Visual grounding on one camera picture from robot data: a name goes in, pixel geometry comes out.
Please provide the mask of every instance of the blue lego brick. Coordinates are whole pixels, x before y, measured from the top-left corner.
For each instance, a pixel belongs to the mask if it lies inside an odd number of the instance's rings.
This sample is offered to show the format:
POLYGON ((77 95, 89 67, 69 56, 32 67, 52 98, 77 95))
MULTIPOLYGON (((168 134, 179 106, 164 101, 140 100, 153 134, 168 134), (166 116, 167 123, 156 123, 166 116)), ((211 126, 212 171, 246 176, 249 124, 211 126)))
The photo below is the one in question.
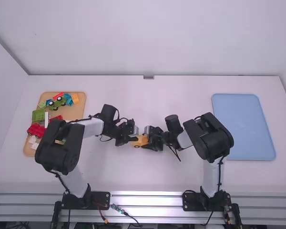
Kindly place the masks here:
POLYGON ((63 94, 63 97, 65 97, 66 100, 71 99, 71 95, 68 93, 63 94))
POLYGON ((48 100, 46 101, 46 105, 48 105, 49 101, 53 101, 53 100, 52 100, 52 99, 48 99, 48 100))
POLYGON ((73 104, 73 100, 71 98, 68 99, 67 102, 66 102, 66 105, 67 106, 72 106, 72 104, 73 104))

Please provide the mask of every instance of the red lego brick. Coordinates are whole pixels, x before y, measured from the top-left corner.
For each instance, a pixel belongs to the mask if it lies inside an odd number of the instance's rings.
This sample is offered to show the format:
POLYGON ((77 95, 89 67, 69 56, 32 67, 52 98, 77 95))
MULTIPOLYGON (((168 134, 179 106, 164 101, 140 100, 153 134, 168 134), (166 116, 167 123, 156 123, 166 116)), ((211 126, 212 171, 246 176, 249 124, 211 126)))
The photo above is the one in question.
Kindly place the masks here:
POLYGON ((50 123, 51 123, 51 121, 54 120, 54 119, 60 119, 60 120, 62 120, 62 116, 59 115, 59 116, 56 116, 56 117, 54 117, 54 118, 51 118, 51 119, 50 119, 50 123))
POLYGON ((63 92, 58 93, 56 96, 53 97, 53 100, 55 101, 57 99, 58 96, 63 96, 63 92))
POLYGON ((42 138, 44 135, 46 128, 44 126, 39 125, 38 123, 33 123, 27 130, 29 135, 34 135, 37 138, 42 138))

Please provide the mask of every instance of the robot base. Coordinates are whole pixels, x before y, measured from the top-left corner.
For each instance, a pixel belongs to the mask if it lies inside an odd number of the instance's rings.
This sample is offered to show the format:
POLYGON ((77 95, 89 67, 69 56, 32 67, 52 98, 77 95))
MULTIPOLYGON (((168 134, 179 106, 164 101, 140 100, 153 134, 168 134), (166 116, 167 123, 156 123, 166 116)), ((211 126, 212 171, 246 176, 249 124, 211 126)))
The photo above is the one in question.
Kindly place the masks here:
POLYGON ((62 209, 83 209, 83 210, 108 210, 110 207, 110 192, 88 192, 87 198, 89 204, 84 204, 79 199, 71 194, 65 194, 62 197, 61 208, 62 209))
POLYGON ((230 194, 220 190, 214 197, 209 198, 203 190, 201 192, 184 192, 182 206, 184 211, 224 211, 232 208, 230 194))

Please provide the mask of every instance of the toy block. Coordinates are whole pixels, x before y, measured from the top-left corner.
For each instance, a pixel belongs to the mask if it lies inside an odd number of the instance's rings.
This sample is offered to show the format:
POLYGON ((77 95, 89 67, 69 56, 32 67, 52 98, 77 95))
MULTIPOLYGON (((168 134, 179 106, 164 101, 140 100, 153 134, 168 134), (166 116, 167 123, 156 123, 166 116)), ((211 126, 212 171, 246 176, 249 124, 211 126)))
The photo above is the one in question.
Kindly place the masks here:
POLYGON ((68 99, 67 102, 66 102, 66 104, 67 104, 67 106, 72 106, 73 100, 72 100, 71 98, 68 99))
POLYGON ((73 95, 71 95, 71 98, 72 98, 72 100, 73 100, 74 104, 77 104, 77 103, 79 103, 79 102, 80 102, 80 100, 78 99, 77 94, 73 94, 73 95))
POLYGON ((41 109, 45 108, 45 106, 46 106, 46 103, 44 101, 38 104, 38 107, 40 107, 41 109))
POLYGON ((46 106, 49 104, 50 101, 53 101, 53 100, 52 100, 52 99, 48 99, 48 100, 46 101, 46 106))
POLYGON ((44 117, 45 117, 45 110, 44 109, 35 110, 32 112, 32 122, 44 121, 44 117))
POLYGON ((33 135, 33 136, 30 137, 29 143, 33 144, 34 142, 36 142, 36 137, 33 135))
POLYGON ((38 146, 39 146, 39 143, 34 142, 34 143, 32 144, 32 146, 31 146, 31 149, 36 150, 36 149, 38 148, 38 146))
POLYGON ((54 120, 54 119, 60 119, 60 120, 62 120, 62 116, 59 115, 59 116, 56 116, 56 117, 54 117, 54 118, 51 118, 51 119, 50 119, 50 123, 51 123, 51 121, 54 120))
POLYGON ((66 100, 71 99, 71 95, 68 93, 63 94, 63 97, 65 97, 66 100))
POLYGON ((39 125, 38 123, 33 123, 27 130, 27 133, 32 136, 36 136, 37 138, 42 138, 44 135, 46 128, 44 126, 39 125))
POLYGON ((58 96, 63 96, 63 92, 58 93, 56 96, 53 97, 53 100, 56 100, 58 96))
POLYGON ((44 128, 48 128, 48 124, 49 124, 49 112, 45 112, 44 113, 44 128))

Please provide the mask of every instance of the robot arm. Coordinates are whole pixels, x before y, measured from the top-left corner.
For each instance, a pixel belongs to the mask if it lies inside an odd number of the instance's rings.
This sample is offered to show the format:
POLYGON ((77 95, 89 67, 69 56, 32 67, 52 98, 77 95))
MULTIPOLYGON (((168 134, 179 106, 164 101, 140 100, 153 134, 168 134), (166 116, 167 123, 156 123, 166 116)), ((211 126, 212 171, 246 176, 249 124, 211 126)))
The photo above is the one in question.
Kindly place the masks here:
POLYGON ((212 198, 221 190, 221 185, 218 184, 219 181, 223 181, 225 157, 234 145, 232 135, 210 112, 184 122, 184 129, 175 114, 166 117, 165 122, 167 132, 159 127, 145 128, 144 133, 148 141, 142 148, 162 151, 163 145, 167 145, 182 151, 194 146, 200 158, 204 160, 202 190, 212 198))
POLYGON ((69 194, 81 199, 90 186, 77 167, 82 140, 91 136, 105 135, 114 138, 116 146, 136 141, 138 127, 134 120, 114 120, 117 109, 105 104, 100 113, 82 120, 66 122, 53 120, 45 132, 35 153, 35 161, 46 171, 54 173, 69 194))

